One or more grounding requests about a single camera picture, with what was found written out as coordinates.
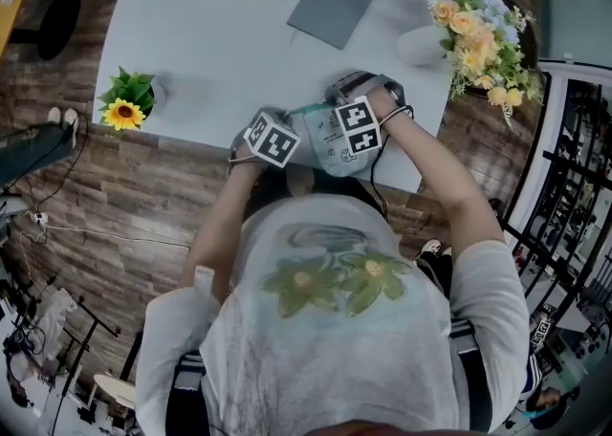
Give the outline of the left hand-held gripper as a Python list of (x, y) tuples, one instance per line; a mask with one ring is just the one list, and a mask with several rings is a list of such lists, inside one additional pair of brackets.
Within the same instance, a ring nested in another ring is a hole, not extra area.
[(260, 108), (235, 137), (230, 148), (230, 165), (260, 161), (284, 168), (300, 143), (301, 138), (288, 122), (288, 114)]

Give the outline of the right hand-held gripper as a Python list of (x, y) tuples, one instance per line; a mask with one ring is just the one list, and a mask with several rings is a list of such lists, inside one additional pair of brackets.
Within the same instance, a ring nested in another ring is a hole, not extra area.
[(380, 124), (366, 97), (367, 93), (377, 86), (383, 86), (400, 107), (405, 108), (404, 87), (385, 75), (356, 71), (342, 77), (325, 90), (324, 99), (334, 106), (340, 130), (352, 156), (382, 146)]

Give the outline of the light green patterned pouch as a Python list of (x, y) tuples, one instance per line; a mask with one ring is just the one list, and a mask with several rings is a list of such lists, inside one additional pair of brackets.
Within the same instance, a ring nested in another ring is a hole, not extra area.
[(318, 166), (334, 177), (359, 174), (369, 167), (383, 147), (357, 156), (349, 154), (347, 142), (340, 130), (334, 106), (322, 101), (288, 111), (288, 122), (297, 133), (308, 137)]

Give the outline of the person's right forearm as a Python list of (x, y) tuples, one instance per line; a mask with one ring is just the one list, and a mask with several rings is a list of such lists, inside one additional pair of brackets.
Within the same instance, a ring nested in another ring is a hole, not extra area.
[(446, 213), (454, 253), (485, 241), (504, 241), (486, 196), (455, 155), (399, 108), (382, 127), (416, 166)]

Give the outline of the person's left forearm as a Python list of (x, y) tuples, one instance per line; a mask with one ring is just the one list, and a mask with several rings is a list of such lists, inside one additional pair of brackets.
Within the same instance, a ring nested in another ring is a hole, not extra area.
[(211, 293), (223, 304), (230, 294), (233, 265), (251, 190), (265, 168), (242, 143), (236, 148), (238, 163), (232, 168), (215, 203), (208, 211), (186, 257), (182, 287), (191, 286), (196, 269), (213, 271)]

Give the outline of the person's right hand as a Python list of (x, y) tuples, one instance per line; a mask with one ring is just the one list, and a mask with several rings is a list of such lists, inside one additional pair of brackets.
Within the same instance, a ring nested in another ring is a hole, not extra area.
[(366, 97), (378, 123), (382, 123), (390, 114), (400, 107), (383, 86), (373, 88), (367, 93)]

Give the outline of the person's black trousers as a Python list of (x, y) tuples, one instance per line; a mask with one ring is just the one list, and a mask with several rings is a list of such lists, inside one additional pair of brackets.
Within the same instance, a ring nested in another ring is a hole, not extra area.
[(306, 194), (332, 194), (357, 199), (374, 208), (383, 218), (386, 212), (372, 194), (353, 177), (334, 177), (325, 171), (299, 164), (289, 164), (284, 169), (267, 167), (257, 179), (247, 202), (244, 220), (260, 209), (277, 201), (297, 196), (292, 187), (302, 181)]

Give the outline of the person's white shoe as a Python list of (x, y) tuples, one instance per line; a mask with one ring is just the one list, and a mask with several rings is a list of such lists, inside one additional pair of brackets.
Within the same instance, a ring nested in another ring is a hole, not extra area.
[(311, 194), (315, 185), (314, 170), (299, 164), (289, 164), (285, 168), (286, 183), (292, 197)]

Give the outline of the grey notebook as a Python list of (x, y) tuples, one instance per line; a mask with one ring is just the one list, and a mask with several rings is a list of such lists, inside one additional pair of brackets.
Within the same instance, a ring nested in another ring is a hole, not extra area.
[(287, 25), (343, 50), (372, 0), (299, 0)]

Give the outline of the white vase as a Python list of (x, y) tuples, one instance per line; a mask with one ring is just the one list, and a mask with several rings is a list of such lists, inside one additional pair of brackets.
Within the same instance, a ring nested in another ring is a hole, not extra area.
[(441, 42), (447, 32), (436, 25), (423, 26), (401, 34), (396, 42), (399, 59), (408, 66), (429, 66), (447, 54)]

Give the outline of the sunflower in white pot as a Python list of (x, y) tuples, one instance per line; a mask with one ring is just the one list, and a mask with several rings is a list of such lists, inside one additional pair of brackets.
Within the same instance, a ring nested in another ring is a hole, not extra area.
[(116, 76), (110, 76), (111, 86), (98, 96), (102, 106), (99, 123), (116, 132), (141, 130), (154, 112), (163, 109), (166, 91), (157, 76), (128, 72), (119, 67)]

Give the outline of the person's white flower print shirt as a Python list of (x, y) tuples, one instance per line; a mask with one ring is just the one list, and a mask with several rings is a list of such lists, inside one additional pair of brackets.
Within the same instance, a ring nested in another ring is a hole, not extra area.
[(404, 430), (469, 427), (467, 379), (449, 333), (474, 329), (499, 426), (526, 378), (529, 314), (510, 249), (468, 247), (448, 294), (402, 258), (372, 207), (329, 194), (249, 218), (235, 286), (218, 304), (198, 287), (152, 300), (136, 376), (145, 436), (165, 436), (181, 355), (198, 351), (214, 433), (304, 436), (352, 420)]

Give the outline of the black round stool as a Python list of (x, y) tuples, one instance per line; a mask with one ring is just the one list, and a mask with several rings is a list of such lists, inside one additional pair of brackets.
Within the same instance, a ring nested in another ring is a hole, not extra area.
[(9, 44), (34, 44), (42, 60), (51, 60), (65, 48), (77, 24), (80, 0), (52, 0), (37, 30), (13, 29)]

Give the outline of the black metal stand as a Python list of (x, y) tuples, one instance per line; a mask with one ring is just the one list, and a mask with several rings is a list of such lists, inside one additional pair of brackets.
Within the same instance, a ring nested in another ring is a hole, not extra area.
[(79, 339), (76, 336), (74, 336), (71, 332), (67, 332), (67, 334), (69, 335), (69, 338), (70, 338), (71, 341), (69, 342), (69, 346), (67, 347), (67, 350), (65, 352), (64, 360), (67, 359), (68, 353), (70, 352), (70, 349), (71, 349), (71, 347), (73, 346), (74, 343), (78, 344), (78, 351), (76, 352), (76, 355), (74, 357), (74, 361), (73, 361), (73, 363), (72, 363), (72, 365), (70, 367), (70, 370), (68, 372), (68, 377), (66, 378), (66, 381), (64, 382), (64, 385), (62, 387), (61, 395), (60, 395), (61, 399), (60, 399), (58, 410), (61, 410), (61, 406), (63, 404), (63, 401), (68, 396), (68, 394), (70, 392), (70, 389), (73, 386), (73, 382), (75, 382), (77, 380), (77, 373), (79, 372), (79, 366), (80, 366), (81, 359), (82, 359), (84, 353), (86, 351), (90, 350), (90, 341), (91, 341), (94, 333), (96, 332), (97, 328), (100, 327), (106, 333), (110, 334), (114, 338), (117, 338), (119, 336), (119, 334), (120, 334), (120, 328), (119, 327), (117, 327), (117, 328), (110, 327), (107, 323), (102, 321), (96, 314), (94, 314), (85, 305), (84, 297), (82, 295), (78, 298), (78, 301), (77, 301), (76, 305), (89, 318), (92, 319), (92, 324), (91, 324), (89, 330), (87, 331), (86, 336), (83, 339)]

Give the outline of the round white table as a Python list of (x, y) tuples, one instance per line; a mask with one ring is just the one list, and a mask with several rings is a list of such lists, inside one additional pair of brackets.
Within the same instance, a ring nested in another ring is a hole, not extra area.
[(129, 409), (136, 409), (136, 386), (107, 374), (95, 374), (96, 385), (118, 404)]

